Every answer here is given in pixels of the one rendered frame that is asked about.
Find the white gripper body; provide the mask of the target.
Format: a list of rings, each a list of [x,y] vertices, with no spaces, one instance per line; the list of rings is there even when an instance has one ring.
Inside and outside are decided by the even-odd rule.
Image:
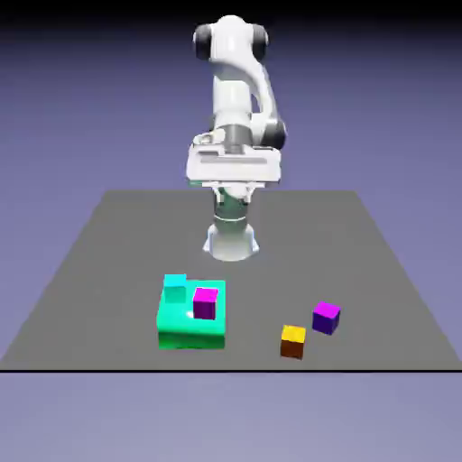
[[[222,144],[192,145],[186,165],[189,181],[202,185],[277,183],[282,176],[281,153],[273,148],[243,146],[243,152],[227,153]]]

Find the small cyan cube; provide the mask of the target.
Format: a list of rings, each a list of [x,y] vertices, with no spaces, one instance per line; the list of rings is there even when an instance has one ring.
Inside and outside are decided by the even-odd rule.
[[[185,273],[165,274],[162,293],[166,303],[184,303],[187,294],[187,275]]]

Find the small magenta cube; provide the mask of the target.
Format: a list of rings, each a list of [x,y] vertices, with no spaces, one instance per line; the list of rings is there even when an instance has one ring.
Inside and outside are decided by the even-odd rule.
[[[197,287],[193,295],[193,318],[214,320],[217,316],[218,288]]]

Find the small purple cube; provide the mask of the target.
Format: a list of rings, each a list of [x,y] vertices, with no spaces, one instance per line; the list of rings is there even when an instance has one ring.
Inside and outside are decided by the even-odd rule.
[[[331,336],[339,324],[341,308],[321,300],[312,311],[312,329]]]

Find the small orange cube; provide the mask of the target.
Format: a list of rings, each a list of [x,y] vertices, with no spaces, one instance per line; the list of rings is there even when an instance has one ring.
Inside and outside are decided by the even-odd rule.
[[[280,354],[282,357],[301,360],[304,354],[307,329],[301,326],[283,325]]]

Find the large green box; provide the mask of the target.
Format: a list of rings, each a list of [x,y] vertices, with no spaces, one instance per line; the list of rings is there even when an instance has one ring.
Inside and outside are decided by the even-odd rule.
[[[218,288],[214,320],[193,318],[197,287]],[[184,303],[166,303],[163,293],[156,315],[160,349],[222,349],[226,343],[226,283],[221,280],[189,280]]]

